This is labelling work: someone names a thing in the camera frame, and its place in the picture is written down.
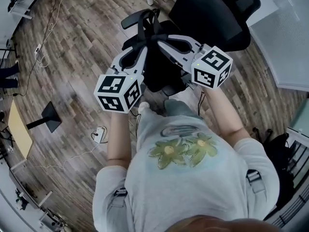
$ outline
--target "forearm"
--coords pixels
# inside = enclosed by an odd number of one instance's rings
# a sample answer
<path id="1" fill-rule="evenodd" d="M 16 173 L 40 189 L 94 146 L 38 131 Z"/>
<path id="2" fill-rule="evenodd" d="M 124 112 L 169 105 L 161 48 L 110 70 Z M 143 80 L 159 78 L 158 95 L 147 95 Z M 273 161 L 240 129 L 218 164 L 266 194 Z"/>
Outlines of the forearm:
<path id="1" fill-rule="evenodd" d="M 112 113 L 107 145 L 108 165 L 128 167 L 131 161 L 131 140 L 128 114 Z"/>
<path id="2" fill-rule="evenodd" d="M 218 123 L 222 137 L 232 146 L 242 138 L 250 137 L 244 129 L 235 108 L 220 88 L 202 88 L 214 117 Z"/>

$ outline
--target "white cube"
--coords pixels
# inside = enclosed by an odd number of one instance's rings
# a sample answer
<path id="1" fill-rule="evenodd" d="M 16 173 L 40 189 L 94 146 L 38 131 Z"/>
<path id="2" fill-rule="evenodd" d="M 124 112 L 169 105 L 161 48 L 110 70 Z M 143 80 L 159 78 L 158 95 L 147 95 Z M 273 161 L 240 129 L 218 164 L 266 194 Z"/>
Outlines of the white cube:
<path id="1" fill-rule="evenodd" d="M 127 114 L 141 97 L 143 75 L 101 75 L 94 92 L 104 111 Z"/>
<path id="2" fill-rule="evenodd" d="M 219 87 L 229 76 L 233 59 L 214 46 L 191 65 L 192 82 L 211 89 Z"/>

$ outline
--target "shirt sleeve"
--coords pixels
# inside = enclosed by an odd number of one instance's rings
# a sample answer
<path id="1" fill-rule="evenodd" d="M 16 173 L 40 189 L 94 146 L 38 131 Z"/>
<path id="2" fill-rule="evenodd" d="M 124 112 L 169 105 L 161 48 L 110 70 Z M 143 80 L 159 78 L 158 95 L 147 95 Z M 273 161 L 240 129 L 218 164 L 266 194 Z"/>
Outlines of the shirt sleeve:
<path id="1" fill-rule="evenodd" d="M 240 140 L 234 146 L 236 152 L 245 160 L 248 169 L 257 170 L 265 186 L 265 194 L 257 194 L 247 181 L 247 200 L 249 217 L 264 219 L 275 206 L 280 190 L 277 171 L 267 157 L 262 144 L 253 138 Z"/>
<path id="2" fill-rule="evenodd" d="M 107 213 L 114 193 L 125 186 L 126 169 L 121 166 L 109 166 L 97 174 L 96 191 L 92 212 L 94 225 L 99 232 L 108 231 Z"/>

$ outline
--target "yellow board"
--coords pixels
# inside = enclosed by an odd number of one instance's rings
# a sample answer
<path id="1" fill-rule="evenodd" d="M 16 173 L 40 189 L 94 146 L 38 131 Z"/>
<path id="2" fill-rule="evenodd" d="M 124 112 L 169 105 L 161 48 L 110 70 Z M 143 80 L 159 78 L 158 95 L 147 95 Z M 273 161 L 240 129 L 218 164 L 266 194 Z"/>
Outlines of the yellow board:
<path id="1" fill-rule="evenodd" d="M 9 116 L 9 128 L 14 140 L 25 158 L 27 158 L 32 146 L 32 139 L 28 133 L 28 130 L 23 123 L 18 108 L 13 100 Z"/>

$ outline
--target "white t-shirt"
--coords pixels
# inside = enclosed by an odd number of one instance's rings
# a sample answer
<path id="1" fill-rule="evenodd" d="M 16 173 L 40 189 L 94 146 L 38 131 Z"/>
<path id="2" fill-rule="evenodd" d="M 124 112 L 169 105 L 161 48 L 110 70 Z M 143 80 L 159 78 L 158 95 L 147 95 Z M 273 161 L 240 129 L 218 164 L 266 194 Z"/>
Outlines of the white t-shirt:
<path id="1" fill-rule="evenodd" d="M 103 168 L 93 200 L 99 232 L 164 232 L 196 215 L 223 220 L 263 219 L 277 202 L 279 179 L 263 146 L 254 139 L 232 148 L 204 121 L 163 117 L 139 136 L 128 170 Z M 265 190 L 254 193 L 247 176 L 257 170 Z M 124 201 L 114 193 L 127 190 Z"/>

